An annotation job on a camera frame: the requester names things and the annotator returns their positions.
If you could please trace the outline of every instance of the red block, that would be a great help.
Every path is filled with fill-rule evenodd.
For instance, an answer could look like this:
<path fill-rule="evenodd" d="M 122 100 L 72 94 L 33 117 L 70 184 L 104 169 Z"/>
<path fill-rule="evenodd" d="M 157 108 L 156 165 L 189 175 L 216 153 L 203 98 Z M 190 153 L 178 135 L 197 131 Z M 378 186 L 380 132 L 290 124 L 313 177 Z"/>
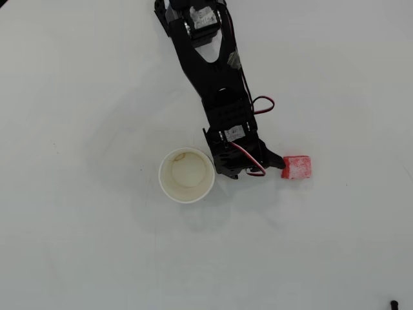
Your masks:
<path fill-rule="evenodd" d="M 285 169 L 281 174 L 283 179 L 307 179 L 311 177 L 311 159 L 308 156 L 284 157 Z"/>

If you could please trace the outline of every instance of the white paper cup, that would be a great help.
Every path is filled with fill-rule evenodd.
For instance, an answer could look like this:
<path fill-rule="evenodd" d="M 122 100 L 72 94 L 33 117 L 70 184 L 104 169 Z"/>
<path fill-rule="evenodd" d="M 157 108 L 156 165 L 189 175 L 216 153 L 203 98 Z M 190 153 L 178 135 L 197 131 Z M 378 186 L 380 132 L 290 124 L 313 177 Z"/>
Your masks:
<path fill-rule="evenodd" d="M 215 182 L 215 167 L 200 150 L 190 147 L 178 149 L 162 161 L 159 182 L 172 200 L 194 203 L 211 191 Z"/>

